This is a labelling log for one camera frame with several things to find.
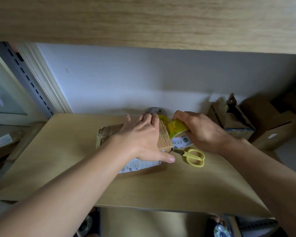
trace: fingernail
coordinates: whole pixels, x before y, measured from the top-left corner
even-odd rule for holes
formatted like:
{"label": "fingernail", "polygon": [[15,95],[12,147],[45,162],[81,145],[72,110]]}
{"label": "fingernail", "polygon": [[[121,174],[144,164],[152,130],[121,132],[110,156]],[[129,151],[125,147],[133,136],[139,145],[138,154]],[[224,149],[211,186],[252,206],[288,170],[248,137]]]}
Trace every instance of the fingernail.
{"label": "fingernail", "polygon": [[174,157],[170,157],[169,163],[173,163],[173,162],[175,162],[175,158]]}

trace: scissors blade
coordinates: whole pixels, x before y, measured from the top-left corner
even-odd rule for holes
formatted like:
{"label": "scissors blade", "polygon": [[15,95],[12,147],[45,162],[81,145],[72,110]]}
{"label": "scissors blade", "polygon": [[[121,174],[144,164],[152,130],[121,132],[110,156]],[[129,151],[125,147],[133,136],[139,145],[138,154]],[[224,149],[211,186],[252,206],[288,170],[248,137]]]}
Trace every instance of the scissors blade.
{"label": "scissors blade", "polygon": [[183,150],[179,150],[179,149],[173,149],[173,152],[178,153],[180,155],[184,155],[184,151]]}

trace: forearm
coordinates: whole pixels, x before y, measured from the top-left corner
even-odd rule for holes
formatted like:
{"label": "forearm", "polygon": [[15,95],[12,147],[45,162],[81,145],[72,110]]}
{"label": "forearm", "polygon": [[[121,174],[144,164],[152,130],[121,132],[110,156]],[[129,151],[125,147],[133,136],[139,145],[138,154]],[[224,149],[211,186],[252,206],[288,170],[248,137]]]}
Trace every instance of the forearm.
{"label": "forearm", "polygon": [[128,156],[106,145],[0,218],[0,236],[73,236]]}
{"label": "forearm", "polygon": [[231,139],[219,153],[249,183],[284,230],[296,235],[296,172],[251,144]]}

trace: yellow scissors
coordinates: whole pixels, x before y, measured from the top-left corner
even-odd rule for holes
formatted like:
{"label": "yellow scissors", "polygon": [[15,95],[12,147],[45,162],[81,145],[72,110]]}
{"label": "yellow scissors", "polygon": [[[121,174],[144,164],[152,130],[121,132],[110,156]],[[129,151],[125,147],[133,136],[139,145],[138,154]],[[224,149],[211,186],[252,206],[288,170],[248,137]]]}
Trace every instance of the yellow scissors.
{"label": "yellow scissors", "polygon": [[[191,154],[190,152],[192,152],[192,151],[195,151],[197,153],[200,153],[201,154],[201,157]],[[194,167],[203,167],[204,164],[205,164],[205,162],[204,162],[205,161],[205,155],[200,150],[197,150],[197,149],[189,149],[188,151],[183,151],[183,150],[179,150],[179,149],[174,149],[173,152],[178,153],[178,154],[184,156],[185,159],[186,159],[186,162],[188,164],[194,166]],[[193,164],[193,163],[190,162],[189,158],[198,160],[198,161],[200,161],[200,163],[198,165]]]}

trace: wooden tabletop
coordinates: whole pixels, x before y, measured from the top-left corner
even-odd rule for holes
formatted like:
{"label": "wooden tabletop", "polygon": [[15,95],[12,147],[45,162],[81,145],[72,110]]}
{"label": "wooden tabletop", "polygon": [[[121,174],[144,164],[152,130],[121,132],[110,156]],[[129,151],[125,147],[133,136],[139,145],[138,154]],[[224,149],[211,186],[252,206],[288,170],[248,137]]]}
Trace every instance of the wooden tabletop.
{"label": "wooden tabletop", "polygon": [[[0,181],[0,199],[18,201],[28,197],[94,153],[101,127],[121,122],[122,117],[118,116],[55,114]],[[225,159],[205,155],[202,168],[186,164],[175,154],[176,162],[168,164],[164,171],[115,179],[96,206],[271,217],[259,197]]]}
{"label": "wooden tabletop", "polygon": [[296,0],[0,0],[0,41],[296,54]]}

